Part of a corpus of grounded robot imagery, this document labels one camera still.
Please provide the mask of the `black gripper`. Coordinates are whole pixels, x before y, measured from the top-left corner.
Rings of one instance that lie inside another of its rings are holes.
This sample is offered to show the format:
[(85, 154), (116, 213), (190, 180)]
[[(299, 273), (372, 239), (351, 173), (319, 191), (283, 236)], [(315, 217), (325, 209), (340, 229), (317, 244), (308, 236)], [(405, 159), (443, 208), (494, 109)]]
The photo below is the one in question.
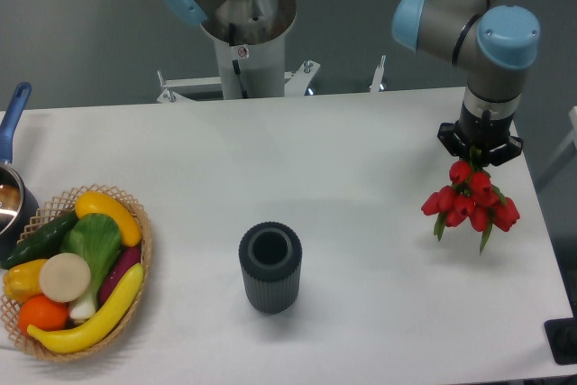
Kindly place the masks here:
[(498, 167), (518, 157), (524, 146), (522, 138), (510, 135), (513, 116), (493, 119), (489, 109), (474, 114), (465, 104), (455, 123), (441, 123), (437, 138), (446, 150), (461, 160), (471, 159), (471, 148), (481, 151), (483, 166)]

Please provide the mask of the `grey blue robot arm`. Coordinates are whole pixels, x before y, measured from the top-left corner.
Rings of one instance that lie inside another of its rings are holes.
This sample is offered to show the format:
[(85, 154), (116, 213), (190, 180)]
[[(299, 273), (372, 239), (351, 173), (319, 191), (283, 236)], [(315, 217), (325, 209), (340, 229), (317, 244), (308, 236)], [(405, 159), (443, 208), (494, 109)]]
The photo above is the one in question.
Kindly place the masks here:
[(391, 24), (396, 42), (467, 72), (460, 117), (441, 124), (437, 137), (451, 155), (482, 167), (522, 152), (509, 128), (541, 35), (530, 11), (497, 2), (401, 0)]

